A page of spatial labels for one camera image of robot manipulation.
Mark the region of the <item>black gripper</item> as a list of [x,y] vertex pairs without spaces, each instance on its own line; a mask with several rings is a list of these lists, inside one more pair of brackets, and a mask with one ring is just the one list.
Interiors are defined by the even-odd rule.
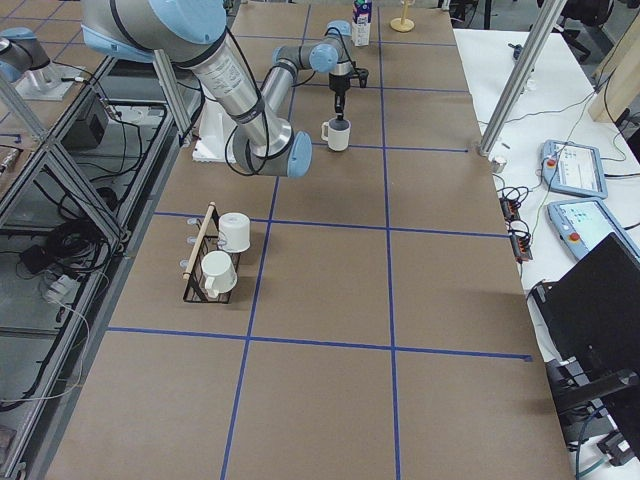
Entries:
[[345,95],[349,90],[349,75],[329,74],[329,88],[334,92],[334,110],[338,120],[344,119]]

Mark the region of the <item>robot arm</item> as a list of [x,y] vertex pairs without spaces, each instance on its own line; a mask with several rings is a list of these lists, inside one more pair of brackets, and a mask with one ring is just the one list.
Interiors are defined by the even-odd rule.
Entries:
[[352,73],[345,65],[351,26],[342,20],[330,22],[316,43],[277,49],[272,70],[258,85],[231,43],[220,1],[85,1],[82,15],[90,48],[140,63],[162,50],[174,65],[192,71],[235,122],[233,156],[244,175],[304,176],[312,162],[311,137],[277,110],[301,70],[341,80]]
[[1,32],[1,75],[25,100],[62,101],[71,88],[32,30]]

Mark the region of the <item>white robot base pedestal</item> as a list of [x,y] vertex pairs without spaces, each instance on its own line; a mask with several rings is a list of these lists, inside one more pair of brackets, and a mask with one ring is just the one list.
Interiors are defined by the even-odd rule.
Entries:
[[192,159],[200,163],[224,163],[225,160],[234,163],[232,144],[227,141],[235,126],[219,103],[206,100]]

